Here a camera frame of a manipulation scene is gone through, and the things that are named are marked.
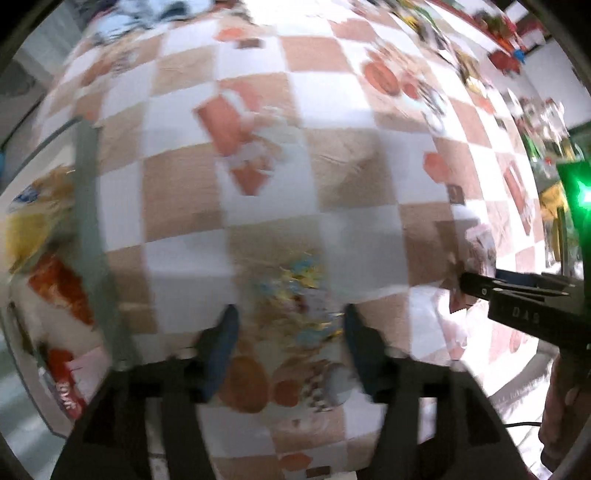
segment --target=white square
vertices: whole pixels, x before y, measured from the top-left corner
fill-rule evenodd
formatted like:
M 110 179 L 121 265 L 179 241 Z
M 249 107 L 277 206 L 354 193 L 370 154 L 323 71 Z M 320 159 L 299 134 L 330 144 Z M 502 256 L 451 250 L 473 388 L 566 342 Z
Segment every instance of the white square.
M 226 407 L 198 406 L 197 414 L 209 456 L 237 458 L 275 455 L 271 433 L 258 415 Z
M 166 353 L 160 342 L 160 335 L 132 335 L 143 364 L 153 364 L 166 360 Z
M 501 175 L 495 153 L 487 147 L 469 144 L 470 153 L 480 180 L 482 197 L 489 201 L 506 200 L 505 179 Z
M 236 48 L 235 42 L 220 43 L 215 68 L 217 80 L 286 72 L 287 64 L 279 38 L 262 37 L 261 43 L 261 48 Z
M 447 202 L 447 189 L 425 172 L 425 155 L 437 152 L 429 134 L 380 131 L 382 147 L 400 204 Z
M 408 291 L 408 314 L 411 325 L 411 355 L 425 358 L 433 352 L 447 348 L 437 316 L 437 296 L 441 290 L 432 285 L 413 287 Z
M 447 67 L 432 61 L 427 61 L 427 63 L 437 80 L 439 80 L 445 94 L 468 105 L 474 105 L 462 80 L 451 66 Z
M 146 157 L 167 150 L 211 142 L 193 109 L 216 93 L 213 82 L 152 97 L 144 118 L 142 153 Z
M 499 153 L 513 153 L 513 144 L 509 138 L 507 130 L 499 127 L 496 123 L 496 119 L 489 113 L 486 113 L 480 108 L 476 108 L 478 116 L 484 125 L 484 130 L 491 141 L 492 148 L 495 152 Z
M 521 252 L 534 245 L 534 226 L 530 229 L 530 234 L 525 234 L 525 228 L 519 217 L 519 211 L 512 197 L 507 200 L 509 207 L 509 224 L 511 225 L 511 239 L 513 242 L 513 251 Z
M 41 125 L 43 123 L 43 120 L 45 120 L 46 116 L 49 114 L 51 104 L 53 103 L 53 99 L 55 98 L 55 96 L 56 90 L 54 89 L 51 92 L 49 92 L 47 96 L 41 101 L 41 105 L 37 110 L 37 116 L 35 117 L 35 121 L 33 123 L 35 127 Z
M 367 49 L 370 48 L 370 44 L 341 38 L 337 40 L 355 74 L 363 76 L 363 64 L 369 62 Z
M 214 39 L 217 33 L 217 24 L 217 20 L 205 20 L 173 28 L 164 39 L 161 56 L 217 44 L 218 42 Z
M 546 244 L 542 240 L 534 245 L 535 249 L 535 273 L 546 270 Z
M 386 25 L 381 25 L 376 22 L 371 22 L 371 26 L 379 37 L 383 40 L 392 42 L 396 45 L 396 48 L 400 49 L 400 51 L 408 53 L 409 55 L 414 55 L 415 57 L 423 57 L 421 51 L 405 32 L 397 28 L 386 27 Z
M 450 140 L 458 140 L 458 142 L 467 142 L 466 133 L 457 117 L 456 111 L 453 109 L 452 103 L 447 96 L 443 96 L 446 103 L 445 116 L 442 117 L 443 131 L 431 131 L 434 137 L 449 138 Z
M 327 19 L 321 17 L 296 17 L 277 24 L 277 35 L 282 37 L 334 37 Z
M 491 101 L 492 106 L 495 108 L 496 115 L 503 117 L 504 119 L 506 119 L 505 121 L 512 122 L 513 118 L 511 117 L 509 108 L 503 100 L 501 93 L 497 89 L 489 88 L 486 91 L 486 94 L 488 95 L 488 98 Z
M 344 472 L 347 468 L 347 442 L 331 443 L 318 448 L 312 448 L 309 450 L 302 450 L 302 453 L 312 458 L 312 461 L 306 467 L 311 469 L 319 466 L 329 466 L 331 478 L 332 475 L 338 472 Z M 285 480 L 302 480 L 306 473 L 304 471 L 289 472 L 283 470 Z M 310 477 L 311 479 L 325 478 L 325 476 Z
M 507 270 L 509 272 L 517 271 L 517 263 L 515 262 L 515 254 L 505 255 L 504 257 L 497 257 L 496 267 L 499 270 Z
M 371 397 L 359 389 L 351 392 L 343 404 L 345 412 L 345 438 L 353 439 L 382 429 L 386 405 L 373 403 Z
M 148 38 L 157 37 L 158 35 L 166 33 L 170 29 L 170 22 L 156 24 L 154 28 L 144 30 L 144 32 L 137 38 L 137 40 L 141 41 L 147 40 Z
M 54 113 L 51 117 L 41 121 L 41 135 L 39 136 L 39 143 L 49 137 L 58 128 L 62 127 L 67 121 L 71 120 L 74 114 L 74 106 L 70 105 L 59 112 Z
M 330 289 L 340 300 L 362 301 L 375 298 L 381 290 L 405 289 L 408 285 L 397 206 L 323 213 L 320 229 Z
M 101 48 L 93 48 L 92 50 L 87 51 L 84 55 L 72 60 L 72 63 L 70 63 L 70 66 L 61 78 L 60 83 L 68 82 L 92 67 L 93 63 L 98 59 L 100 51 Z
M 481 223 L 489 223 L 488 210 L 486 209 L 486 202 L 484 200 L 467 200 L 466 208 L 469 209 L 475 218 L 478 218 Z
M 211 328 L 226 305 L 236 303 L 223 230 L 164 238 L 144 251 L 160 332 Z
M 136 103 L 147 100 L 152 90 L 152 77 L 155 71 L 156 63 L 151 61 L 112 77 L 100 117 L 108 118 Z
M 105 173 L 97 182 L 100 232 L 107 252 L 144 241 L 142 177 L 143 163 L 136 161 Z
M 256 196 L 242 193 L 229 172 L 228 165 L 217 163 L 217 181 L 225 225 L 260 223 L 318 213 L 314 174 L 302 140 L 294 154 L 275 165 L 267 183 Z
M 375 128 L 374 113 L 352 73 L 290 73 L 304 127 Z

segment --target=chip bag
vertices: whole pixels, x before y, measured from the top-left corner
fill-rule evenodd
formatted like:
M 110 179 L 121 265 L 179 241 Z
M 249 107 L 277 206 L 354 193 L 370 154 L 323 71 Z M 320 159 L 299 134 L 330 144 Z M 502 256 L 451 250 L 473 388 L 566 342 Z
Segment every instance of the chip bag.
M 11 202 L 5 240 L 11 273 L 32 265 L 50 240 L 73 233 L 71 172 L 70 167 L 56 167 Z
M 47 302 L 64 308 L 86 325 L 94 325 L 82 279 L 56 254 L 46 253 L 35 265 L 29 286 Z

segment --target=wall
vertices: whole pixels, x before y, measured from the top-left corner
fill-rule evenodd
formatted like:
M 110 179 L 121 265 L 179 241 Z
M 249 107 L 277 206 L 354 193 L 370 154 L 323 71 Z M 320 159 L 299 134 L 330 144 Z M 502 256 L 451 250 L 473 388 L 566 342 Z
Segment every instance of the wall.
M 555 40 L 528 55 L 524 72 L 542 99 L 563 103 L 568 128 L 591 120 L 591 95 L 577 80 L 568 57 Z
M 69 4 L 57 7 L 23 42 L 15 60 L 39 82 L 49 87 L 68 54 L 82 37 Z
M 513 2 L 507 8 L 505 8 L 505 15 L 509 17 L 512 22 L 517 22 L 518 20 L 525 17 L 529 12 L 527 9 L 521 5 L 519 2 Z
M 486 10 L 491 14 L 497 14 L 500 10 L 491 2 L 485 0 L 456 0 L 468 15 L 474 15 L 480 10 Z

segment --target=orange snack bag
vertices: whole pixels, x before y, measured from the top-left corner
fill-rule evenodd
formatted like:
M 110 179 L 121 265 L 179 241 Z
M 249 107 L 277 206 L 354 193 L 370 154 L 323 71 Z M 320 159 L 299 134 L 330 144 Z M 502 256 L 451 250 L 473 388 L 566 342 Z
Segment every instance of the orange snack bag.
M 52 305 L 69 310 L 74 318 L 86 325 L 94 325 L 82 279 L 56 254 L 45 254 L 39 259 L 28 283 Z

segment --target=brown square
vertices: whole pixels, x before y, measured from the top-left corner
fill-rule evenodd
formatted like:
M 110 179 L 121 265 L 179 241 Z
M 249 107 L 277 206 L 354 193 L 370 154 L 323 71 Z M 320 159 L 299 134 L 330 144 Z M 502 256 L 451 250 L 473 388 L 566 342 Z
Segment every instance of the brown square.
M 248 94 L 241 87 L 244 83 L 254 89 L 257 96 L 255 102 L 259 103 L 260 106 L 280 108 L 288 123 L 291 125 L 298 123 L 294 96 L 285 73 L 244 75 L 235 79 L 222 80 L 219 84 L 220 88 L 235 89 L 238 93 L 243 93 L 245 102 L 248 102 Z
M 468 144 L 437 137 L 433 142 L 450 170 L 450 184 L 461 187 L 466 200 L 482 200 L 480 179 Z
M 281 37 L 292 72 L 350 72 L 351 66 L 335 38 Z
M 379 431 L 366 433 L 347 441 L 347 471 L 354 472 L 366 468 L 374 456 Z
M 138 103 L 102 121 L 99 172 L 124 167 L 139 157 L 139 138 L 145 105 Z
M 535 271 L 535 248 L 528 247 L 515 254 L 515 268 L 520 273 Z
M 212 458 L 224 480 L 284 480 L 275 455 Z
M 156 37 L 147 38 L 146 40 L 138 42 L 134 46 L 137 56 L 133 68 L 148 63 L 149 61 L 156 60 L 163 38 L 164 35 L 157 35 Z
M 123 321 L 127 323 L 133 335 L 141 333 L 158 333 L 158 324 L 154 318 L 154 312 L 150 306 L 133 306 L 120 304 L 119 311 Z
M 420 285 L 452 275 L 459 258 L 456 227 L 449 203 L 400 205 L 408 259 L 408 282 Z
M 396 30 L 402 30 L 400 25 L 396 23 L 394 17 L 384 8 L 378 8 L 377 10 L 369 11 L 365 14 L 365 18 L 372 22 L 386 25 L 387 27 L 395 28 Z
M 540 209 L 540 201 L 534 200 L 534 242 L 541 242 L 544 238 L 544 220 Z
M 378 330 L 389 345 L 410 352 L 410 320 L 408 318 L 408 294 L 395 293 L 377 300 L 357 304 L 363 320 Z
M 82 40 L 80 40 L 80 43 L 78 44 L 78 49 L 76 50 L 75 58 L 77 59 L 78 57 L 81 57 L 86 52 L 92 50 L 94 47 L 94 44 L 91 42 L 89 38 L 83 38 Z
M 457 117 L 459 118 L 464 133 L 466 134 L 466 139 L 470 143 L 490 148 L 491 141 L 484 129 L 484 125 L 482 125 L 482 120 L 480 120 L 476 108 L 453 98 L 450 98 L 449 101 L 451 102 L 453 109 L 456 111 Z
M 92 124 L 97 123 L 104 97 L 105 92 L 103 90 L 96 90 L 78 98 L 74 111 L 75 115 L 80 115 Z
M 315 466 L 314 468 L 306 469 L 306 478 L 316 478 L 317 476 L 329 476 L 330 465 Z
M 148 242 L 222 227 L 212 144 L 144 160 L 144 228 Z
M 498 153 L 496 152 L 496 162 L 499 164 L 501 175 L 505 174 L 505 170 L 514 162 L 515 155 L 513 153 Z
M 59 112 L 63 108 L 70 106 L 74 103 L 74 96 L 80 86 L 82 77 L 78 76 L 62 83 L 53 94 L 53 101 L 49 109 L 48 116 L 52 116 L 54 113 Z
M 345 22 L 330 22 L 330 28 L 337 38 L 371 43 L 376 39 L 375 30 L 370 23 L 360 18 L 348 18 Z
M 120 302 L 148 304 L 151 293 L 145 275 L 142 245 L 121 248 L 106 253 L 107 263 L 115 280 Z
M 257 280 L 276 274 L 278 267 L 299 258 L 302 252 L 320 255 L 323 246 L 319 216 L 313 215 L 229 226 L 226 231 L 228 249 L 239 272 L 235 281 L 245 302 L 257 295 Z
M 306 129 L 304 134 L 322 212 L 395 203 L 377 131 Z
M 486 202 L 486 211 L 495 239 L 496 257 L 513 254 L 508 202 Z
M 311 414 L 306 421 L 281 420 L 271 427 L 277 453 L 298 452 L 345 440 L 343 407 Z
M 213 46 L 173 53 L 158 59 L 153 95 L 163 95 L 213 80 Z

